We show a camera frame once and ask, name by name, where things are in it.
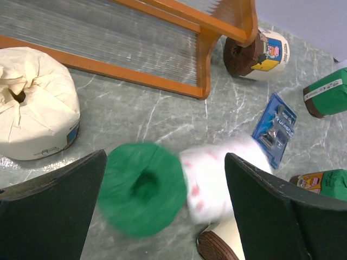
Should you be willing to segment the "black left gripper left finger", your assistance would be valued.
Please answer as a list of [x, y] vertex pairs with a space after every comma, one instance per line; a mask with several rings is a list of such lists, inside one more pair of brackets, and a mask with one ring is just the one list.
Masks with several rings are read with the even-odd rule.
[[1, 259], [80, 259], [107, 163], [95, 151], [1, 189]]

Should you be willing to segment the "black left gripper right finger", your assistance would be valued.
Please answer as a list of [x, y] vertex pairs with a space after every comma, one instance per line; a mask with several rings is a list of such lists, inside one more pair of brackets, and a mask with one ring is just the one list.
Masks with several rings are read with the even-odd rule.
[[297, 187], [234, 153], [224, 160], [246, 259], [346, 259], [346, 202]]

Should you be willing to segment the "white dotted roll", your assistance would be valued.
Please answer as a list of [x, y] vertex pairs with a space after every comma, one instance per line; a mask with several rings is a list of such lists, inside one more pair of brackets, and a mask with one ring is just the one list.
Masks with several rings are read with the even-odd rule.
[[180, 152], [187, 184], [188, 210], [195, 224], [216, 223], [233, 216], [224, 169], [227, 153], [234, 153], [257, 168], [272, 173], [263, 149], [246, 133], [236, 133], [221, 142]]

